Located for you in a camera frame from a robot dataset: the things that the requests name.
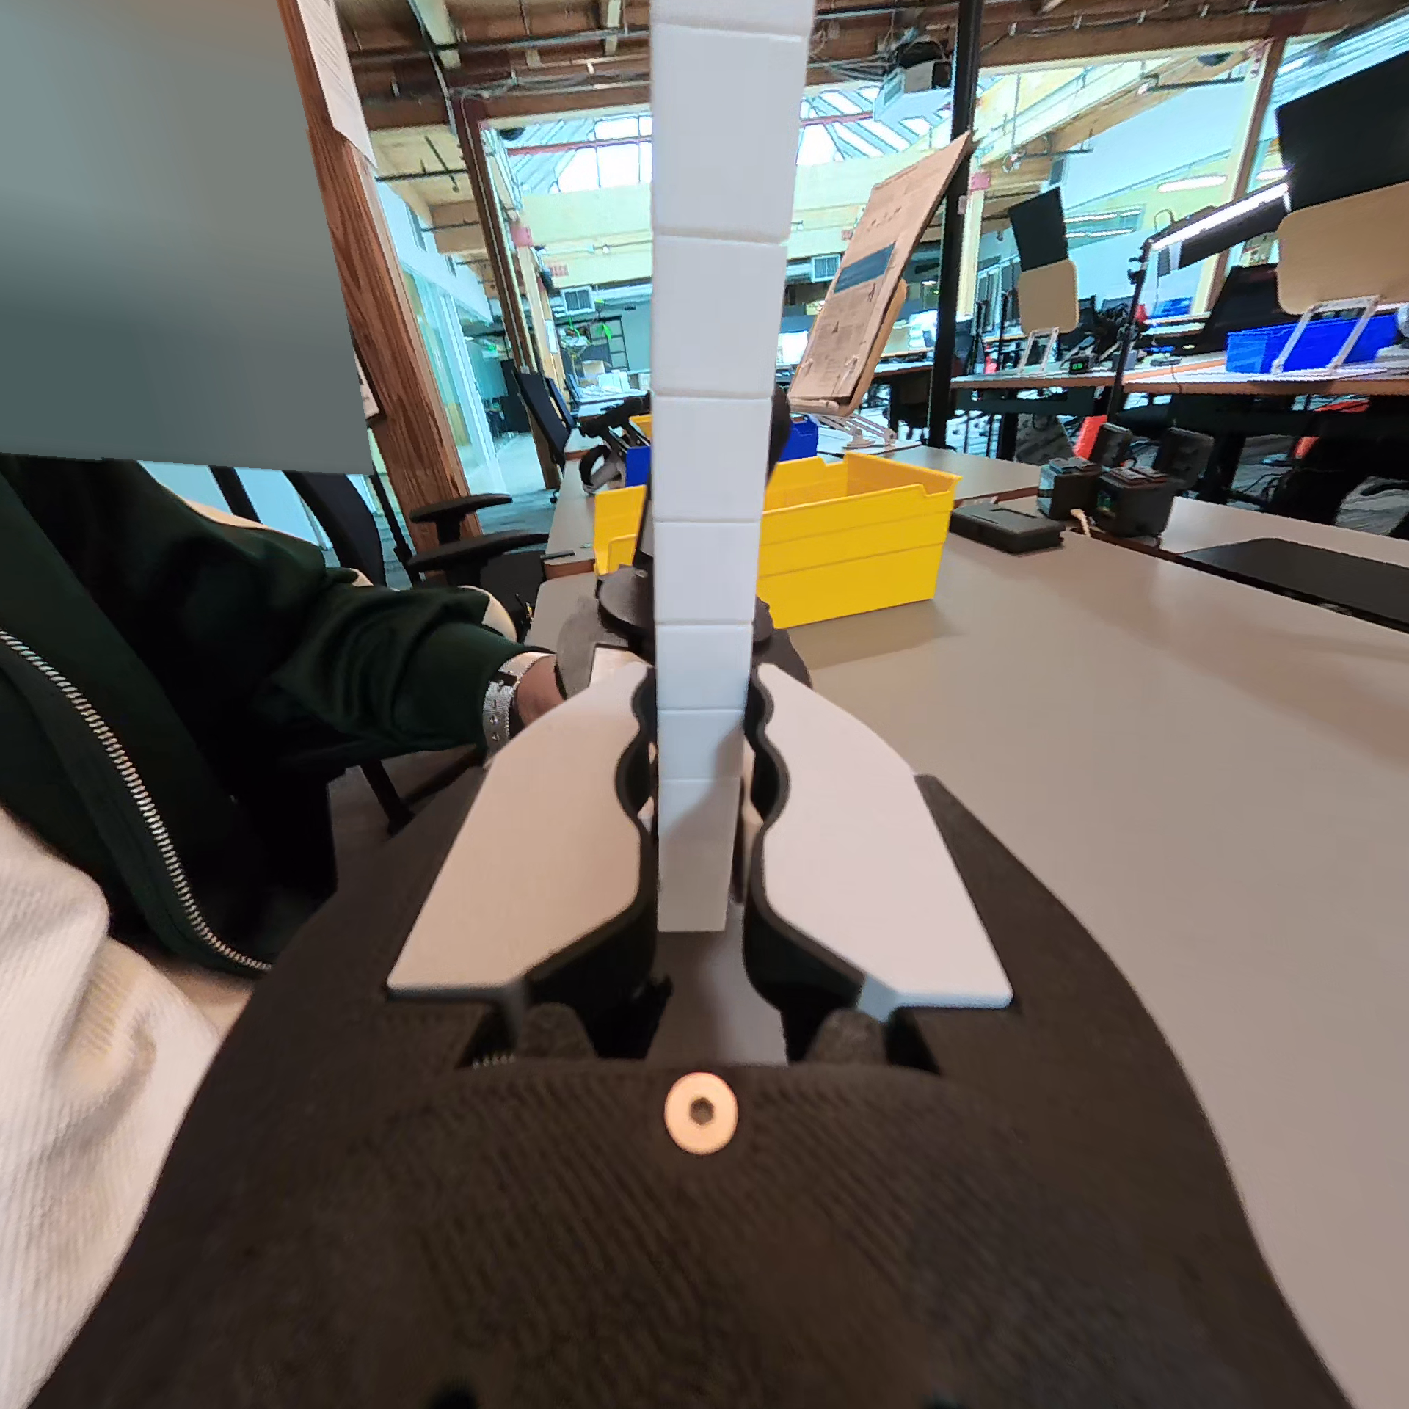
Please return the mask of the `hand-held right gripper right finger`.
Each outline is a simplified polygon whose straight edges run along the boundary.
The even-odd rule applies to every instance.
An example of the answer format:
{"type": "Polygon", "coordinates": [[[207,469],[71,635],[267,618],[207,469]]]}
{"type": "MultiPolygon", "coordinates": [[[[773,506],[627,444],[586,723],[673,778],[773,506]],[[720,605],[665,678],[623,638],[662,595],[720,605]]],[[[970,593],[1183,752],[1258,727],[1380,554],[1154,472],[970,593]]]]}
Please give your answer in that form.
{"type": "Polygon", "coordinates": [[[1007,1010],[1013,981],[920,778],[774,664],[750,688],[745,969],[784,1020],[1007,1010]]]}

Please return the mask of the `yellow plastic bin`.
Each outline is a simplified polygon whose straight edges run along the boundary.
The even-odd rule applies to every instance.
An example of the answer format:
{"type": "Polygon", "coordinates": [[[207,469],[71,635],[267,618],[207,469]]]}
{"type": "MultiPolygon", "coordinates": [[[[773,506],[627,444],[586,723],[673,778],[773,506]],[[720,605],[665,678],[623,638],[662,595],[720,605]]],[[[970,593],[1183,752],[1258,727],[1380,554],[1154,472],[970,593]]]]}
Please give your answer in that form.
{"type": "Polygon", "coordinates": [[[658,609],[668,628],[745,624],[752,598],[779,628],[933,600],[962,478],[850,452],[784,461],[692,452],[653,492],[658,609]]]}

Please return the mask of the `white segmented block strip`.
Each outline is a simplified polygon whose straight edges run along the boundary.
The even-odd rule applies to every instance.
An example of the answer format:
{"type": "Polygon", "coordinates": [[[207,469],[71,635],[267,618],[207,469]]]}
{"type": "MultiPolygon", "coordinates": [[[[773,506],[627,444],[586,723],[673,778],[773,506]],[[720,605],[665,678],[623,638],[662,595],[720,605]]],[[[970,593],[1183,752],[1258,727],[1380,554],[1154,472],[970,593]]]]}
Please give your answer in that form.
{"type": "Polygon", "coordinates": [[[722,931],[815,2],[653,2],[658,925],[722,931]]]}

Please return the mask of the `grey desk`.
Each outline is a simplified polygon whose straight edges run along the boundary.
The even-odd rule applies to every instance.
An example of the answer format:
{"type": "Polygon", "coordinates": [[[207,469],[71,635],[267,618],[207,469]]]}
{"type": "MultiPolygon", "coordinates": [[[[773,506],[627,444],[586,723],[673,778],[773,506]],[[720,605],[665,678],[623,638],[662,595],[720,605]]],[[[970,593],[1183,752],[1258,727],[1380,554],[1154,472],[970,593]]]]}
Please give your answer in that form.
{"type": "Polygon", "coordinates": [[[644,1064],[529,1061],[504,1405],[1407,1407],[1407,635],[1065,536],[789,629],[915,775],[1010,1000],[787,1068],[762,918],[644,1064]]]}

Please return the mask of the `black office chair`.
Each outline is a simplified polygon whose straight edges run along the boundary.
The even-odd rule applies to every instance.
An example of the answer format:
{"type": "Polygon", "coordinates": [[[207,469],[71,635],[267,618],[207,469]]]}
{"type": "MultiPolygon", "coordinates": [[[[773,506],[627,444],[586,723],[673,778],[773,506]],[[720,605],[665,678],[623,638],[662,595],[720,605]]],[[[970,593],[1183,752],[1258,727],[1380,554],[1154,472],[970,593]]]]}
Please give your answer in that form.
{"type": "MultiPolygon", "coordinates": [[[[336,560],[347,570],[363,572],[374,588],[384,588],[387,564],[383,533],[372,508],[364,503],[352,478],[329,472],[286,472],[286,478],[303,499],[307,516],[327,538],[336,560]]],[[[546,583],[543,562],[546,546],[549,539],[548,533],[508,529],[456,538],[457,529],[468,529],[469,518],[479,509],[509,506],[513,499],[508,496],[469,496],[416,509],[409,523],[438,533],[438,546],[432,551],[416,553],[399,533],[398,509],[391,506],[391,498],[378,478],[372,478],[372,489],[383,508],[394,557],[413,588],[426,588],[427,578],[436,574],[444,578],[456,588],[483,588],[484,568],[502,557],[516,560],[517,574],[529,588],[539,588],[546,583]]],[[[418,787],[409,797],[398,792],[379,763],[363,764],[363,778],[384,812],[387,833],[398,835],[416,820],[416,802],[444,790],[478,763],[478,752],[466,754],[461,763],[432,775],[432,780],[418,787]]]]}

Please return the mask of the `white board stand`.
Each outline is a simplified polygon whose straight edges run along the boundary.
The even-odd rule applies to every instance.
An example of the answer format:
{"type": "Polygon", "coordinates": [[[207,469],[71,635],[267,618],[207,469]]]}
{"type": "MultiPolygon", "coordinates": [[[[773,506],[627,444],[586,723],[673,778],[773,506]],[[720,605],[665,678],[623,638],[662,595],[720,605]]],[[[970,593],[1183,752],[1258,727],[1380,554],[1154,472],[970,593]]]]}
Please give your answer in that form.
{"type": "Polygon", "coordinates": [[[864,413],[829,416],[829,413],[803,413],[792,409],[792,421],[813,424],[803,432],[803,448],[817,456],[847,456],[847,452],[889,452],[900,448],[900,436],[889,429],[884,417],[872,417],[864,413]]]}

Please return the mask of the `black flat box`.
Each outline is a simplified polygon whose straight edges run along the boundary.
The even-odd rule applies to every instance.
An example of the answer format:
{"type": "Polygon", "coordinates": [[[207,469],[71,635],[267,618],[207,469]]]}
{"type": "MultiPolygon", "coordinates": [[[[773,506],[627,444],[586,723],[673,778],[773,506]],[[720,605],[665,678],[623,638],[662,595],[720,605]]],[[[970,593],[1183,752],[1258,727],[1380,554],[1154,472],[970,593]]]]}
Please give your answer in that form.
{"type": "Polygon", "coordinates": [[[949,533],[1013,557],[1055,553],[1065,539],[1060,523],[1013,509],[1005,503],[958,506],[949,533]]]}

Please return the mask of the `brown cardboard board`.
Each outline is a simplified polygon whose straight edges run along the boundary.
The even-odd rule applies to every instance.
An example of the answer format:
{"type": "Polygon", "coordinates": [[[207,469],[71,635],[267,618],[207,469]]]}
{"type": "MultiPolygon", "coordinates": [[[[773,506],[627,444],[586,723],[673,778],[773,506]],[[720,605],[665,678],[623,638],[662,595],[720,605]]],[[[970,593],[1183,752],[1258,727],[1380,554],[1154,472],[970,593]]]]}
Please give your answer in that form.
{"type": "Polygon", "coordinates": [[[905,304],[905,269],[962,163],[973,133],[875,186],[787,389],[797,416],[853,416],[905,304]]]}

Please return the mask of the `black battery charger set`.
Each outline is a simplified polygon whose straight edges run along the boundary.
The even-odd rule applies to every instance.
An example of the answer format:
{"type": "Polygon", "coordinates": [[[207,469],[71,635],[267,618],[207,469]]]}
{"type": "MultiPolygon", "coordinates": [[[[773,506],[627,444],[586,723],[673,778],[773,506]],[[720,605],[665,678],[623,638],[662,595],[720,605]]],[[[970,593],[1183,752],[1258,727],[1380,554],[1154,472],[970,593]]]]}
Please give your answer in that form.
{"type": "Polygon", "coordinates": [[[1104,421],[1086,458],[1039,467],[1038,508],[1046,519],[1073,519],[1108,538],[1163,538],[1174,499],[1196,486],[1211,456],[1211,436],[1165,429],[1144,467],[1134,458],[1134,432],[1104,421]]]}

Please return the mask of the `person's green zip jacket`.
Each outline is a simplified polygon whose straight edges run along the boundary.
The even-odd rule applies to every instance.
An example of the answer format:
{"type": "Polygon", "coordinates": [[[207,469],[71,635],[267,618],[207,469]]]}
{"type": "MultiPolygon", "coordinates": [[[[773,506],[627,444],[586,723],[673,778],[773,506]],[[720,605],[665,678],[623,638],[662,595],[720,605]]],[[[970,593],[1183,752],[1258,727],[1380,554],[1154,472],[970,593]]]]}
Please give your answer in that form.
{"type": "Polygon", "coordinates": [[[238,976],[337,888],[329,780],[387,759],[288,754],[248,717],[256,536],[286,533],[131,461],[2,456],[2,807],[97,882],[122,940],[238,976]]]}

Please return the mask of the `black metal pole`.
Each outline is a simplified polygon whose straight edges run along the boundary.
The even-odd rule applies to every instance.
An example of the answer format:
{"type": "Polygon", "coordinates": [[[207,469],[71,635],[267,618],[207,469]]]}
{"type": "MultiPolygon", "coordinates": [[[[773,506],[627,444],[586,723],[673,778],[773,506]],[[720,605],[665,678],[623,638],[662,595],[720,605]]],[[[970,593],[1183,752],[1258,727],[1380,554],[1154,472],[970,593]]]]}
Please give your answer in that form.
{"type": "Polygon", "coordinates": [[[973,180],[973,133],[983,50],[983,16],[984,2],[960,2],[960,25],[952,56],[952,145],[960,147],[960,163],[955,167],[952,183],[945,191],[937,341],[933,348],[930,402],[925,424],[925,442],[934,449],[947,448],[947,424],[952,417],[955,338],[960,321],[964,209],[973,180]]]}

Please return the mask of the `beige wooden board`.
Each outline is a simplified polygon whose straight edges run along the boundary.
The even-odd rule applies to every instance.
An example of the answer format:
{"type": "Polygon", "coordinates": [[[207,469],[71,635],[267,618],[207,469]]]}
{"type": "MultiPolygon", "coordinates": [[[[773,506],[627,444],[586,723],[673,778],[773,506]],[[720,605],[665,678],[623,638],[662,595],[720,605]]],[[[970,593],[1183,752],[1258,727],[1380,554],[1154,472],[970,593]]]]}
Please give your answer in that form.
{"type": "Polygon", "coordinates": [[[1407,183],[1286,212],[1276,227],[1276,304],[1407,303],[1407,183]]]}
{"type": "Polygon", "coordinates": [[[1024,334],[1070,334],[1083,321],[1079,269],[1073,257],[1045,267],[1023,269],[1018,277],[1018,308],[1024,334]]]}

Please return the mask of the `black square panel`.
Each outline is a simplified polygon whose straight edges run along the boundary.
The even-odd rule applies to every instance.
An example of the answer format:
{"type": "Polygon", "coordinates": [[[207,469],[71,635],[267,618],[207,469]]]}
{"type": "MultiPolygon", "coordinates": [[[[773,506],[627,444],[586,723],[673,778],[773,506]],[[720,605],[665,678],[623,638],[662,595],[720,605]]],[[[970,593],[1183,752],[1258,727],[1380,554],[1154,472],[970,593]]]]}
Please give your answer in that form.
{"type": "Polygon", "coordinates": [[[1038,273],[1066,262],[1066,214],[1063,191],[1050,187],[1029,201],[1014,202],[1007,212],[1019,273],[1038,273]]]}
{"type": "Polygon", "coordinates": [[[1290,209],[1407,183],[1407,100],[1321,88],[1276,111],[1290,209]]]}

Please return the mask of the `white paper notice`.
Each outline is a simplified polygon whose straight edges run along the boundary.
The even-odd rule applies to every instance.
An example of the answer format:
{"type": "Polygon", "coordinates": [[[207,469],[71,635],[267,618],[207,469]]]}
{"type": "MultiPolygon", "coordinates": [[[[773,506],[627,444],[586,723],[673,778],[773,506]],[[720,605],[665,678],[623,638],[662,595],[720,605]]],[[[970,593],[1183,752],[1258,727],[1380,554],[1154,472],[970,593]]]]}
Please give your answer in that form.
{"type": "Polygon", "coordinates": [[[296,2],[332,130],[378,167],[336,2],[296,2]]]}

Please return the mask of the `LED light bar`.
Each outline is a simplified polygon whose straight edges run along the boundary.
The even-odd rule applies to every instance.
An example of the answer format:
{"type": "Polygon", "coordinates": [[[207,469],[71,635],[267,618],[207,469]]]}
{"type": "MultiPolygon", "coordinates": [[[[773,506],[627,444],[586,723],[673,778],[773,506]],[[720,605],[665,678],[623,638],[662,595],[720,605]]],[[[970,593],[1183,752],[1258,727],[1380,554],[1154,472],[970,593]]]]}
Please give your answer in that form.
{"type": "Polygon", "coordinates": [[[1144,243],[1169,269],[1196,264],[1254,237],[1275,236],[1293,207],[1290,183],[1265,186],[1240,201],[1194,212],[1144,243]]]}

